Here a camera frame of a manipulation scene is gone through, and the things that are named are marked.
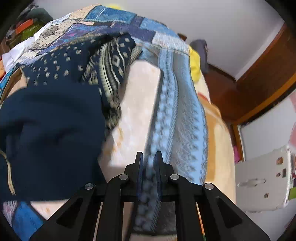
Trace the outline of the navy patterned hooded sweatshirt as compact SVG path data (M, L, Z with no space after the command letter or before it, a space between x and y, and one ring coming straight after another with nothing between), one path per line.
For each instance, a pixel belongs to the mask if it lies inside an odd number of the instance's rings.
M98 157L141 52L128 33L90 35L20 68L26 87L1 105L1 202L61 200L105 182Z

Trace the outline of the pile of clothes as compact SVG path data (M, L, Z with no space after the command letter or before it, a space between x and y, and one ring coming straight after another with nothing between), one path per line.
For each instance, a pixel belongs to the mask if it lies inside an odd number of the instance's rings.
M21 8L16 16L9 21L9 27L16 28L18 25L24 23L29 19L37 19L43 24L53 20L53 17L44 9L40 8L34 1L31 1L25 8Z

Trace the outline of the peach bed sheet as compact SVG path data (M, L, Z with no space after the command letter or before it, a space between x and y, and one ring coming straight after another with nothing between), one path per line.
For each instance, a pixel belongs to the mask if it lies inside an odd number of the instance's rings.
M229 130L222 120L219 108L210 100L203 75L194 83L194 87L204 108L208 128L208 164L205 181L213 183L230 200L236 202L234 150Z

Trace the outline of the white stickered cabinet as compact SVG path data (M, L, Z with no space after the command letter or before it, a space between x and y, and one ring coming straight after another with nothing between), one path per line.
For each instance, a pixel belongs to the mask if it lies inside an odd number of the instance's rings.
M236 204L245 212L282 209L295 178L295 152L283 146L235 165Z

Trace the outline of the blue patchwork quilt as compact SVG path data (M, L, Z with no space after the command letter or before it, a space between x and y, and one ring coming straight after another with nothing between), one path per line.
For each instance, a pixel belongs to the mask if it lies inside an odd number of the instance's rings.
M175 240L176 219L172 203L161 203L154 187L152 159L163 159L182 176L203 184L207 173L208 130L204 108L194 92L189 45L166 25L135 13L93 4L53 20L35 34L35 42L1 80L1 97L15 84L18 67L34 63L42 54L88 34L128 32L142 48L141 63L163 72L151 123L145 139L144 183L131 232L147 240Z

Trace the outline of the grey bag on floor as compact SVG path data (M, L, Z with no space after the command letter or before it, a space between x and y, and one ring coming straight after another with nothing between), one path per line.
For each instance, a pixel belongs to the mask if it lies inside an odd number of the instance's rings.
M190 46L195 50L200 56L200 68L203 74L209 73L208 65L208 47L207 42L204 39L197 39L190 43Z

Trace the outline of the white pillow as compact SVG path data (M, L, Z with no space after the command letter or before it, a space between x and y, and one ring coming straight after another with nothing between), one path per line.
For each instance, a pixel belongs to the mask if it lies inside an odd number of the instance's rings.
M6 73L8 73L8 71L16 64L16 61L27 51L27 49L29 49L30 45L32 45L34 42L34 37L29 37L28 39L17 44L9 52L2 55L2 61Z

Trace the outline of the orange box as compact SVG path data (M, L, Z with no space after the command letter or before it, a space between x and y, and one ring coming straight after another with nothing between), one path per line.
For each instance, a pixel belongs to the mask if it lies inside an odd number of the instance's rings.
M29 19L29 20L23 22L22 24L19 24L16 27L16 35L20 34L23 30L25 30L28 27L30 27L33 23L34 23L34 20L33 19Z

